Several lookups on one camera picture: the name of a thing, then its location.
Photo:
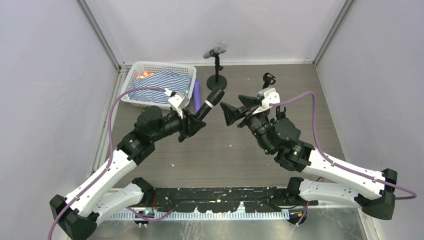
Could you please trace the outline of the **black microphone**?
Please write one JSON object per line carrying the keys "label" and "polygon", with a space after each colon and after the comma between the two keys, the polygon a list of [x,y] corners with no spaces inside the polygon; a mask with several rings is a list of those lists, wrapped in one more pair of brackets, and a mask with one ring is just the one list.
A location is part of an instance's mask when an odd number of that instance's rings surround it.
{"label": "black microphone", "polygon": [[222,100],[224,95],[224,90],[220,88],[212,90],[200,109],[195,113],[194,118],[202,121],[206,115]]}

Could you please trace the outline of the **silver microphone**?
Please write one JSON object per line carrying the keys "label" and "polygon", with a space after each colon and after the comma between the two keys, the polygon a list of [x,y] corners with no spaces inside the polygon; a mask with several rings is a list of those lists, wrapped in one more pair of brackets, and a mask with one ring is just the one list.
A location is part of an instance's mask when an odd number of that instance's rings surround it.
{"label": "silver microphone", "polygon": [[212,57],[216,57],[220,54],[225,53],[228,50],[229,45],[226,42],[219,42],[215,47],[211,50],[207,51],[203,54],[204,59],[209,59]]}

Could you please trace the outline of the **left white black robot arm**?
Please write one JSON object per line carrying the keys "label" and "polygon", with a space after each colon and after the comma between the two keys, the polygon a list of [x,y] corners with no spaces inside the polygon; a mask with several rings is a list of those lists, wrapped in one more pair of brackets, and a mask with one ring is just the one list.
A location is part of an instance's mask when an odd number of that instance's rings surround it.
{"label": "left white black robot arm", "polygon": [[66,196],[57,194],[50,200],[54,224],[72,240],[86,240],[110,216],[127,207],[149,203],[154,187],[140,177],[115,193],[108,191],[155,151],[155,142],[175,133],[179,133],[179,142],[195,135],[206,126],[203,119],[212,108],[208,100],[195,114],[177,109],[164,116],[157,106],[145,107],[134,129],[111,148],[100,169]]}

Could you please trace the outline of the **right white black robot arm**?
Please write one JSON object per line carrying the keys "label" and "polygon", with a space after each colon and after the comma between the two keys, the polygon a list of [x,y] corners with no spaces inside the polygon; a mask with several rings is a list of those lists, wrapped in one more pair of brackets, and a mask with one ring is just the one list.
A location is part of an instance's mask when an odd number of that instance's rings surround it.
{"label": "right white black robot arm", "polygon": [[396,171],[366,169],[330,156],[317,145],[300,140],[301,131],[287,118],[286,107],[277,106],[275,117],[269,118],[271,109],[263,109],[258,99],[245,95],[239,99],[241,107],[220,103],[227,126],[239,121],[239,128],[247,127],[264,153],[273,156],[280,167],[330,180],[320,186],[312,180],[291,178],[286,192],[290,201],[339,202],[376,219],[392,219]]}

